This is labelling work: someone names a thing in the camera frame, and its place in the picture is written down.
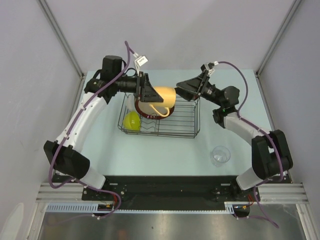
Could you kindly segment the red rimmed round plate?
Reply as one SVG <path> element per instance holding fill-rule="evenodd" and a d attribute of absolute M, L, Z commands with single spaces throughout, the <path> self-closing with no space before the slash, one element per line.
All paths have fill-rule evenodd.
<path fill-rule="evenodd" d="M 156 111 L 150 106 L 148 102 L 141 102 L 137 99 L 134 103 L 135 110 L 142 117 L 150 120 L 161 120 L 169 117 L 173 114 L 175 106 L 169 108 L 169 114 L 167 115 L 167 110 L 162 106 L 155 106 Z"/>

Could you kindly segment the beige mug yellow handle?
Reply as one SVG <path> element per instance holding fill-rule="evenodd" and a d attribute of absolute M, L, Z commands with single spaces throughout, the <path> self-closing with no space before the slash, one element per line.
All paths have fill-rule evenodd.
<path fill-rule="evenodd" d="M 168 86 L 156 86 L 155 90 L 163 98 L 163 102 L 148 102 L 149 105 L 155 110 L 155 107 L 164 107 L 167 110 L 166 115 L 169 114 L 169 108 L 175 106 L 176 103 L 176 90 Z"/>

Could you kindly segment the white bowl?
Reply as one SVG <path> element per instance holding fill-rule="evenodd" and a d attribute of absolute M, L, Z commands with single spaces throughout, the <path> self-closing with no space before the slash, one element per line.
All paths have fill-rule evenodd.
<path fill-rule="evenodd" d="M 126 100 L 126 107 L 127 107 L 127 110 L 130 112 L 133 112 L 136 110 L 135 97 L 133 94 L 128 95 L 127 100 Z"/>

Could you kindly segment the dark wire dish rack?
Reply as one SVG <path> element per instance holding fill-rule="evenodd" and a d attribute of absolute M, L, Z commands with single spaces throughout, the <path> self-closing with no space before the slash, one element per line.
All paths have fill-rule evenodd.
<path fill-rule="evenodd" d="M 142 117 L 137 111 L 135 112 L 140 118 L 140 131 L 128 130 L 123 126 L 125 115 L 130 111 L 126 107 L 128 94 L 123 97 L 120 115 L 118 119 L 118 128 L 132 135 L 149 135 L 171 138 L 195 138 L 200 132 L 200 100 L 186 101 L 182 97 L 177 96 L 174 112 L 164 119 L 148 119 Z"/>

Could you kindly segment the yellow green bowl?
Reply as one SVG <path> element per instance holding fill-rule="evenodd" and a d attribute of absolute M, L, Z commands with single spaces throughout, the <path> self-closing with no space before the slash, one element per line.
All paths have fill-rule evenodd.
<path fill-rule="evenodd" d="M 141 121 L 139 115 L 135 111 L 127 113 L 122 123 L 123 127 L 127 130 L 140 131 Z"/>

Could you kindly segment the clear plastic cup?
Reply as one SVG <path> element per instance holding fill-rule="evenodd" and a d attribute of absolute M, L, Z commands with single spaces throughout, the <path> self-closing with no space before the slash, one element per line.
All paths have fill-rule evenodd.
<path fill-rule="evenodd" d="M 216 146 L 210 155 L 211 163 L 216 167 L 221 167 L 231 158 L 229 149 L 225 146 Z"/>

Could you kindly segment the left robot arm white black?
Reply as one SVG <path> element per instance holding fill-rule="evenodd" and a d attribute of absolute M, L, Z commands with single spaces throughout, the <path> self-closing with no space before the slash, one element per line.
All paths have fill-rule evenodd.
<path fill-rule="evenodd" d="M 50 179 L 56 170 L 93 188 L 93 194 L 100 200 L 110 196 L 111 188 L 105 184 L 105 176 L 98 173 L 90 160 L 81 154 L 96 118 L 118 92 L 132 93 L 147 103 L 163 103 L 165 100 L 151 85 L 148 74 L 140 71 L 140 67 L 148 62 L 147 57 L 137 53 L 133 56 L 137 71 L 133 76 L 126 74 L 129 64 L 121 57 L 105 56 L 102 68 L 85 85 L 82 100 L 63 132 L 55 141 L 46 141 L 43 149 L 50 163 Z"/>

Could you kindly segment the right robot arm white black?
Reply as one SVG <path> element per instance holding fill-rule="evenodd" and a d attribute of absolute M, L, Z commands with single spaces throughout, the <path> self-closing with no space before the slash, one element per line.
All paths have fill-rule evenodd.
<path fill-rule="evenodd" d="M 240 91 L 235 86 L 217 88 L 210 83 L 210 71 L 203 70 L 194 78 L 176 84 L 176 93 L 187 101 L 199 97 L 219 106 L 212 111 L 216 124 L 227 129 L 251 146 L 251 167 L 238 175 L 230 188 L 231 196 L 242 201 L 252 189 L 274 176 L 283 179 L 284 172 L 294 163 L 285 133 L 281 130 L 266 131 L 240 115 L 236 108 Z"/>

